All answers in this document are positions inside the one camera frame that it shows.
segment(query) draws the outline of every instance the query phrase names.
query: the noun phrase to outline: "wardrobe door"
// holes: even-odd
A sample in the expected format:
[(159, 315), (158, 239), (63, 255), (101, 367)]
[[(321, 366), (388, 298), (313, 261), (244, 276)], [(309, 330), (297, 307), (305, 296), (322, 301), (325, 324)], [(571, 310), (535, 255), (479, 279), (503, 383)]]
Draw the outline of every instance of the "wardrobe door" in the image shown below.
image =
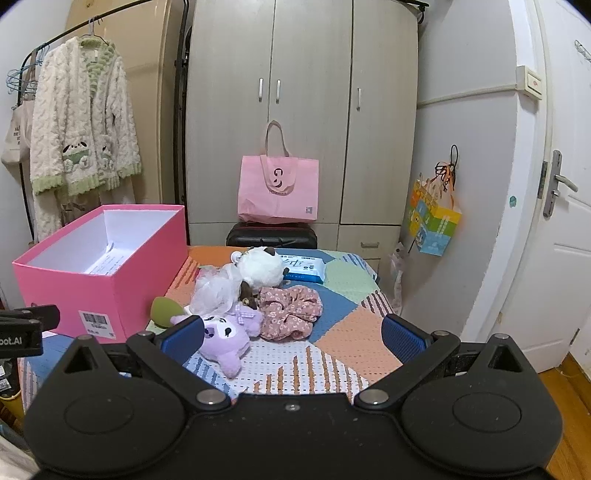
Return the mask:
[[(352, 7), (352, 0), (277, 0), (275, 9), (269, 119), (283, 126), (292, 155), (320, 162), (318, 223), (339, 223)], [(277, 129), (269, 145), (281, 152)]]
[(341, 223), (400, 225), (417, 109), (417, 19), (392, 0), (355, 0), (354, 12)]
[(259, 154), (267, 122), (273, 10), (274, 0), (196, 2), (186, 112), (190, 223), (238, 221), (242, 156)]

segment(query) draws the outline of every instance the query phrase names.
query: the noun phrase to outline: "pink storage box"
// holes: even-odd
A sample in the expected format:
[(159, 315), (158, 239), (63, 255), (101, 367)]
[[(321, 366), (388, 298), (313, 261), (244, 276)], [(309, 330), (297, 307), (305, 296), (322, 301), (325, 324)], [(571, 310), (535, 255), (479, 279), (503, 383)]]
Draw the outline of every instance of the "pink storage box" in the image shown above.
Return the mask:
[(124, 342), (144, 330), (187, 259), (182, 206), (108, 205), (87, 213), (12, 264), (26, 305), (55, 304), (56, 333)]

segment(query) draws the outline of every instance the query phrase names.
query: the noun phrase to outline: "tote bag handle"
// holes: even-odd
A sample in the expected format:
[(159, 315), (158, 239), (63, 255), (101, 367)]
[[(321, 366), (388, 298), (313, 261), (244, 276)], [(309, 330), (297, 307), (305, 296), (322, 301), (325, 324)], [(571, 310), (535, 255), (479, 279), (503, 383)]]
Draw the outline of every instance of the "tote bag handle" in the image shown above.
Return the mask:
[[(279, 128), (281, 132), (281, 144), (285, 157), (280, 162), (273, 161), (267, 156), (269, 144), (269, 131), (271, 127)], [(265, 185), (271, 193), (278, 195), (290, 194), (296, 183), (297, 159), (293, 158), (285, 146), (283, 129), (277, 120), (271, 120), (265, 129), (264, 141), (261, 142), (261, 166), (265, 178)]]

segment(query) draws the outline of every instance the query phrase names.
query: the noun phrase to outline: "wall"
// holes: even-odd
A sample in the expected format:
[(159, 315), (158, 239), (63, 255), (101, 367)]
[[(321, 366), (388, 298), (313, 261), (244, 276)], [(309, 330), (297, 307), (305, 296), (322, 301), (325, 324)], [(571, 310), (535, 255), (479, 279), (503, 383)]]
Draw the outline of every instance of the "wall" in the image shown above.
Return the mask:
[[(419, 43), (419, 104), (515, 83), (517, 47), (509, 0), (431, 4)], [(520, 96), (505, 92), (417, 111), (411, 179), (431, 174), (438, 161), (448, 161), (456, 144), (456, 200), (463, 212), (443, 257), (415, 248), (408, 257), (402, 313), (427, 331), (445, 328), (460, 335), (475, 305), (505, 211), (521, 108)], [(410, 239), (404, 241), (409, 247)], [(495, 294), (493, 288), (487, 296)], [(482, 325), (484, 318), (478, 320)]]
[[(21, 0), (0, 19), (0, 73), (20, 68), (27, 53), (64, 30), (72, 0)], [(4, 139), (17, 94), (0, 88), (0, 135)], [(18, 169), (0, 165), (0, 288), (9, 307), (22, 306), (12, 261), (31, 240), (22, 202)]]

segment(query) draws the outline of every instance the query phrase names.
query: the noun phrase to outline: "white door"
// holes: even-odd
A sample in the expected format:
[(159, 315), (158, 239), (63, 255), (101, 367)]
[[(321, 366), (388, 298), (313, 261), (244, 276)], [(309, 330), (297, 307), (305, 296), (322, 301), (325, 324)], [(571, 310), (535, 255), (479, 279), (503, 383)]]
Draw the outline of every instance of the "white door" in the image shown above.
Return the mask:
[[(197, 0), (187, 88), (191, 237), (238, 221), (243, 155), (258, 155), (268, 115), (274, 0)], [(207, 238), (191, 238), (193, 244)]]
[(341, 223), (400, 225), (417, 113), (417, 18), (400, 2), (356, 0)]
[(552, 150), (562, 153), (561, 174), (579, 191), (561, 183), (552, 216), (540, 209), (493, 328), (511, 335), (537, 371), (561, 363), (591, 311), (591, 63), (575, 48), (578, 41), (591, 51), (591, 26), (564, 0), (542, 5), (553, 82)]
[[(352, 8), (352, 0), (277, 0), (275, 9), (269, 119), (281, 123), (292, 155), (320, 162), (317, 223), (339, 223)], [(273, 129), (269, 153), (280, 145)]]

